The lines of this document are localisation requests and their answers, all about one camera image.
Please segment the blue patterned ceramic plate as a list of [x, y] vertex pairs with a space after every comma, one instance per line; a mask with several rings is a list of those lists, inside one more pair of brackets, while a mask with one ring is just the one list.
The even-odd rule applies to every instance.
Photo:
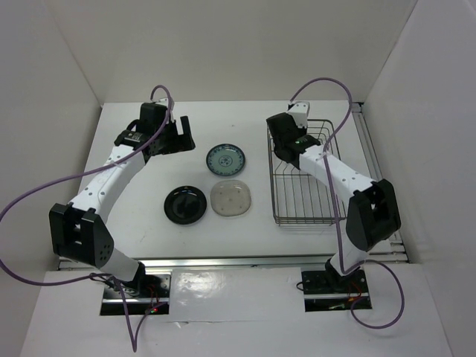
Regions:
[[242, 149], [234, 144], [219, 144], [208, 151], [205, 163], [213, 174], [231, 177], [242, 172], [246, 157]]

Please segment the black round plate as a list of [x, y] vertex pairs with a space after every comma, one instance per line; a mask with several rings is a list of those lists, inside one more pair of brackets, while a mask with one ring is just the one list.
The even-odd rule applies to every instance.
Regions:
[[164, 200], [166, 217], [177, 225], [197, 223], [208, 207], [204, 193], [193, 186], [180, 186], [168, 193]]

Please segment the smoky translucent square plate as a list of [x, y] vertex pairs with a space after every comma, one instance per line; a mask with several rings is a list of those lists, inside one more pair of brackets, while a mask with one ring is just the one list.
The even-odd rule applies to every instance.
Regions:
[[251, 207], [251, 191], [240, 180], [219, 181], [211, 189], [210, 203], [213, 211], [220, 216], [241, 216]]

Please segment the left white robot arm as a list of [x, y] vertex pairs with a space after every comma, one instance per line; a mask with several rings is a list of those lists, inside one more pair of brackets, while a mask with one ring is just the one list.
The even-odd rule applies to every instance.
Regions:
[[181, 118], [179, 133], [172, 110], [167, 99], [143, 103], [138, 119], [115, 139], [102, 170], [69, 203], [55, 204], [49, 212], [53, 252], [118, 280], [131, 297], [146, 292], [148, 286], [159, 287], [161, 281], [115, 247], [106, 223], [126, 186], [151, 157], [194, 149], [188, 118]]

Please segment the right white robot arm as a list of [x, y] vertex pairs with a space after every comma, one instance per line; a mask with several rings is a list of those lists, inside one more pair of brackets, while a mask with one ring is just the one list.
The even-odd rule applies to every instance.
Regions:
[[367, 260], [368, 252], [402, 225], [393, 185], [386, 179], [375, 181], [335, 157], [328, 146], [331, 134], [322, 143], [295, 123], [290, 112], [266, 120], [274, 154], [299, 171], [325, 184], [332, 199], [333, 216], [339, 219], [339, 203], [347, 204], [345, 228], [336, 223], [338, 250], [325, 264], [324, 282], [339, 292]]

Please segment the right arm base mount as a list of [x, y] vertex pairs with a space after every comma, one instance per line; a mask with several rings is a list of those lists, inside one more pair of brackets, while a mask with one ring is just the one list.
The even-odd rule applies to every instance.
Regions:
[[303, 293], [305, 312], [337, 312], [372, 309], [367, 277], [362, 269], [333, 281], [324, 270], [302, 271], [296, 288]]

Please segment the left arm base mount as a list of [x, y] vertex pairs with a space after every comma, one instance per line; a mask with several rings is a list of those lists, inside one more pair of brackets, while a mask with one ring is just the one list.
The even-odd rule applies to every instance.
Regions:
[[[170, 310], [171, 272], [161, 272], [146, 283], [139, 292], [122, 285], [129, 315], [168, 315]], [[123, 299], [118, 287], [109, 280], [105, 283], [100, 306], [100, 316], [124, 316]]]

